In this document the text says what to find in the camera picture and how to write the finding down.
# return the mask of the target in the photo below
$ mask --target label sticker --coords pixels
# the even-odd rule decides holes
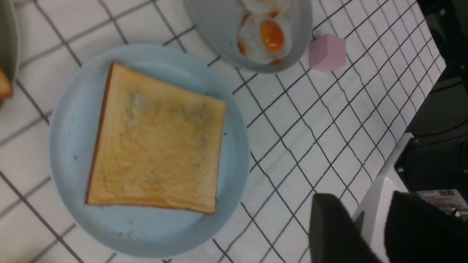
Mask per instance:
[[[437,208],[468,208],[467,202],[457,189],[416,191],[416,193]]]

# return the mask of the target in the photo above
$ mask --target plate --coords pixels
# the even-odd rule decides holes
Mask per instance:
[[[287,13],[291,18],[292,49],[278,64],[261,65],[245,58],[237,48],[237,32],[247,14],[239,0],[185,0],[185,8],[205,42],[236,67],[260,73],[276,73],[294,65],[308,48],[312,36],[310,0],[294,0]]]
[[[0,67],[10,82],[18,70],[19,40],[13,5],[9,0],[0,0]]]
[[[84,205],[105,83],[112,61],[184,89],[226,101],[213,215],[138,206]],[[211,239],[239,204],[249,173],[247,129],[228,89],[204,63],[154,45],[112,49],[84,65],[54,110],[50,132],[52,178],[65,206],[92,237],[131,256],[168,258]]]

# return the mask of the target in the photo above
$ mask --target egg white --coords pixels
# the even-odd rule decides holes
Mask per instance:
[[[268,52],[262,42],[260,27],[268,20],[275,22],[283,31],[285,42],[279,53]],[[283,60],[293,47],[291,20],[287,14],[278,15],[275,18],[271,18],[269,15],[250,14],[244,18],[239,28],[238,43],[245,48],[245,54],[243,55],[258,64],[266,65],[277,60]]]
[[[291,5],[293,0],[241,0],[247,11],[260,15],[270,12],[284,13]]]

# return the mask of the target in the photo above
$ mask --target gray plate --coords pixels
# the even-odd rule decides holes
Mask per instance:
[[[295,0],[288,14],[292,23],[292,50],[283,62],[260,65],[245,58],[237,48],[237,32],[247,14],[238,0],[185,0],[185,8],[198,33],[228,63],[255,72],[275,73],[294,65],[311,38],[310,0]]]
[[[19,40],[15,12],[9,0],[0,0],[0,67],[13,82],[18,70]]]

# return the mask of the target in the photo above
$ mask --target black cable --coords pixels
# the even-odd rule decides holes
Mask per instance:
[[[453,137],[453,138],[448,138],[448,139],[444,139],[444,140],[440,140],[440,141],[431,142],[431,143],[426,144],[426,145],[421,145],[421,147],[425,147],[425,146],[429,146],[429,145],[433,145],[433,144],[437,144],[437,143],[441,143],[441,142],[445,142],[445,141],[455,140],[455,139],[458,139],[458,138],[461,138],[461,137],[464,137],[464,136],[467,136],[467,135],[468,135],[468,132],[465,133],[465,134],[462,134],[462,135],[460,135],[460,136],[457,136],[457,137]]]
[[[440,134],[443,134],[443,133],[446,133],[446,132],[453,131],[456,128],[464,125],[465,123],[468,123],[468,119],[462,121],[461,123],[455,125],[454,127],[450,128],[450,129],[447,129],[447,130],[444,130],[444,131],[435,132],[435,133],[428,133],[428,134],[413,134],[413,136],[416,137],[416,138],[424,138],[424,137],[431,137],[431,136],[435,136],[435,135],[440,135]]]

